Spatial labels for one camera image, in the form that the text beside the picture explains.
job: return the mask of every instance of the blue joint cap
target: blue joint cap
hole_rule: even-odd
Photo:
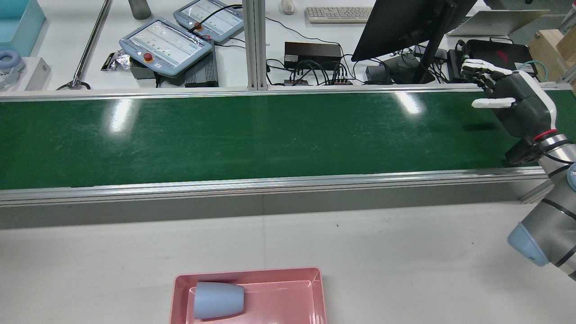
[[[572,163],[572,166],[568,169],[568,174],[566,176],[568,177],[568,183],[570,184],[570,187],[576,191],[576,163]]]
[[[508,235],[508,244],[537,266],[544,266],[548,263],[548,258],[522,223],[518,223]]]

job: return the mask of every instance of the keyboard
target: keyboard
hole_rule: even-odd
[[[311,24],[365,24],[372,7],[306,7]]]

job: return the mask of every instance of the blue cup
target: blue cup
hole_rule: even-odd
[[[244,287],[222,282],[199,282],[194,294],[194,318],[226,317],[244,311]]]

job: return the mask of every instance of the blue tray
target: blue tray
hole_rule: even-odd
[[[0,10],[0,51],[30,56],[46,16],[36,0],[2,1]]]

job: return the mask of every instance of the computer mouse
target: computer mouse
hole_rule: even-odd
[[[292,0],[282,0],[280,7],[284,14],[294,14],[296,12],[296,5],[294,5]]]

